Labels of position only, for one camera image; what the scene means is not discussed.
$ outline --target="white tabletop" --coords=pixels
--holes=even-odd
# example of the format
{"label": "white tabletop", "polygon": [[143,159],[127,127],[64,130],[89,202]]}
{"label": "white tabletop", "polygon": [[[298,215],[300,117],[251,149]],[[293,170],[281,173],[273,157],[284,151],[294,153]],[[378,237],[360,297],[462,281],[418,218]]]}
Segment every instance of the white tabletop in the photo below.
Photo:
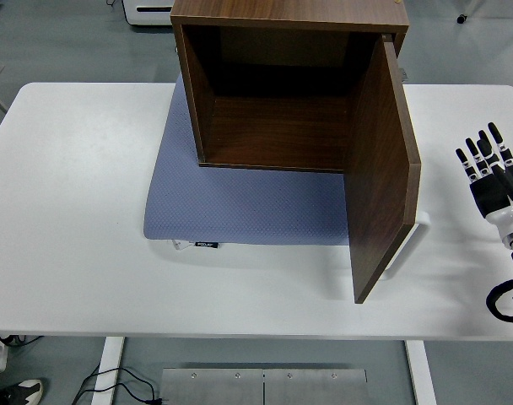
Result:
{"label": "white tabletop", "polygon": [[[513,151],[513,89],[405,86],[432,226],[354,304],[348,248],[177,251],[143,236],[173,84],[29,84],[0,126],[0,332],[510,340],[485,297],[513,278],[455,156],[488,122]],[[501,306],[512,312],[510,301]]]}

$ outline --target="open cabinet door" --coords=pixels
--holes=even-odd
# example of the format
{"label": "open cabinet door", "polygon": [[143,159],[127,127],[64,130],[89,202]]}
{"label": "open cabinet door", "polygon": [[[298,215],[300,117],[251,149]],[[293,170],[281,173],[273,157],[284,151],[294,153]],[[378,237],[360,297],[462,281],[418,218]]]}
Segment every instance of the open cabinet door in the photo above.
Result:
{"label": "open cabinet door", "polygon": [[344,164],[356,303],[414,225],[421,162],[391,35],[375,43]]}

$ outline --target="wooden cabinet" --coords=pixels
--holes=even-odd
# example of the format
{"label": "wooden cabinet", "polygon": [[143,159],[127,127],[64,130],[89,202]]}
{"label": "wooden cabinet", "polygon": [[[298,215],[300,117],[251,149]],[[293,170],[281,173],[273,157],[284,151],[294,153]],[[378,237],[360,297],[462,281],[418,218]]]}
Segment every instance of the wooden cabinet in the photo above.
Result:
{"label": "wooden cabinet", "polygon": [[176,0],[200,165],[342,172],[357,302],[413,226],[420,160],[395,0]]}

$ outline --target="shoe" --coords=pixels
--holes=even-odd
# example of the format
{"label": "shoe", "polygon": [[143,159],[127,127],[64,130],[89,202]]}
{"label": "shoe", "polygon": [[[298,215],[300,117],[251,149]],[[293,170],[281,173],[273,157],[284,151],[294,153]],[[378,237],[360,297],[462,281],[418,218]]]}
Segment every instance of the shoe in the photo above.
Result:
{"label": "shoe", "polygon": [[42,395],[40,380],[26,380],[0,390],[0,405],[37,405]]}

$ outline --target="robotic hand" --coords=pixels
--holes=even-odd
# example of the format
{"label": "robotic hand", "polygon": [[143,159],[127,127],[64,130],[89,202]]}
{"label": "robotic hand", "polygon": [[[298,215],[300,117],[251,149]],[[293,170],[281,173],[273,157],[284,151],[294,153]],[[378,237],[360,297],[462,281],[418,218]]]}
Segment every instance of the robotic hand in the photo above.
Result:
{"label": "robotic hand", "polygon": [[[498,153],[494,152],[484,131],[479,132],[476,143],[471,138],[466,141],[475,167],[461,149],[457,149],[456,153],[470,180],[470,190],[479,212],[490,224],[496,225],[502,243],[512,250],[513,260],[513,155],[492,122],[489,123],[489,131]],[[502,314],[496,307],[499,298],[511,290],[513,280],[496,286],[489,293],[486,303],[495,317],[513,323],[513,316]]]}

